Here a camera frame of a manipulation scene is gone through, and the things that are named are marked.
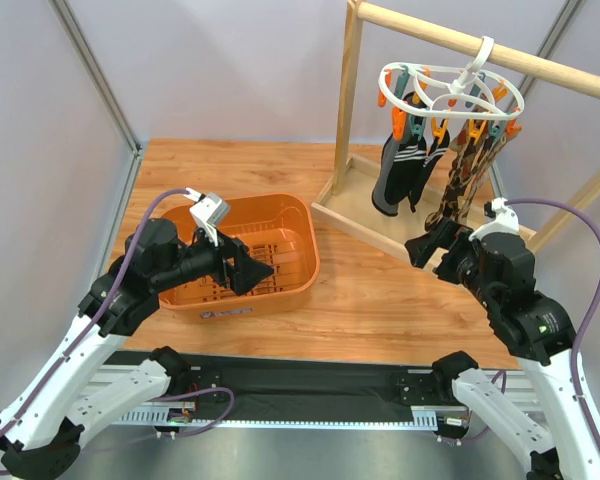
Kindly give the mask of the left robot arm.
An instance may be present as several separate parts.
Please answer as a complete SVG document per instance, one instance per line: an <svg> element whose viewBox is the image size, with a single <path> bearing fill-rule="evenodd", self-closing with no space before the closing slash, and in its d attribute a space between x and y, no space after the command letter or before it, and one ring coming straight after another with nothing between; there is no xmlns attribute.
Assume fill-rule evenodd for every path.
<svg viewBox="0 0 600 480"><path fill-rule="evenodd" d="M129 410L192 392L189 363L172 348L161 347L122 379L78 397L103 363L159 309L161 293L209 277L244 295L273 272L236 237L220 234L211 240L197 230L186 244L172 221L143 222L127 238L124 255L91 285L43 369L0 411L0 475L56 479L94 436Z"/></svg>

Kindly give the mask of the brown argyle sock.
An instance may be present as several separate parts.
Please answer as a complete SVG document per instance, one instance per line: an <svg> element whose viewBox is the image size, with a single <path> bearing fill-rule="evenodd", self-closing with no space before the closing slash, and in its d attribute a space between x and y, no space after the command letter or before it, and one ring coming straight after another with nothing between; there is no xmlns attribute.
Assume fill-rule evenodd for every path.
<svg viewBox="0 0 600 480"><path fill-rule="evenodd" d="M517 123L516 119L492 124L481 149L462 171L457 212L453 214L455 221L462 223L466 220L487 170L494 163L496 156L504 146L514 139L521 130L522 126Z"/></svg>
<svg viewBox="0 0 600 480"><path fill-rule="evenodd" d="M467 120L460 133L452 141L451 150L455 153L455 157L451 164L448 182L438 209L429 214L425 220L426 231L431 231L436 227L443 217L458 221L459 202L471 179L474 160L486 139L487 125L487 120Z"/></svg>

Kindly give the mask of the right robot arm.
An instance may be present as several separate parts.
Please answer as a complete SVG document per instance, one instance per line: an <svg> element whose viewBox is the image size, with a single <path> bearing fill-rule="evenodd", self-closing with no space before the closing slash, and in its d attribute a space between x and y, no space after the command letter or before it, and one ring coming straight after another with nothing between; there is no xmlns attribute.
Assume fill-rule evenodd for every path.
<svg viewBox="0 0 600 480"><path fill-rule="evenodd" d="M589 390L573 372L581 358L566 310L535 287L535 257L516 218L477 230L444 219L406 241L411 263L423 267L443 249L438 279L464 286L484 307L489 325L526 374L545 415L539 425L465 353L451 373L453 397L476 413L520 462L529 479L600 479L600 416L583 404Z"/></svg>

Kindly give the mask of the black white-striped sock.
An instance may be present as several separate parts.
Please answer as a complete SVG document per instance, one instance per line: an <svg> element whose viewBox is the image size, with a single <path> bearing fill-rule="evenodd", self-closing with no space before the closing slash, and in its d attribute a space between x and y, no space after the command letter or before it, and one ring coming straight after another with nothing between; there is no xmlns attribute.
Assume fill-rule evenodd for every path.
<svg viewBox="0 0 600 480"><path fill-rule="evenodd" d="M425 117L416 115L408 116L407 133L410 134L410 137L408 141L399 147L396 157L406 176L404 197L408 200L412 211L415 211L415 207L411 200L411 191L420 176L424 160L427 157L427 140L424 137L426 123L427 119Z"/></svg>

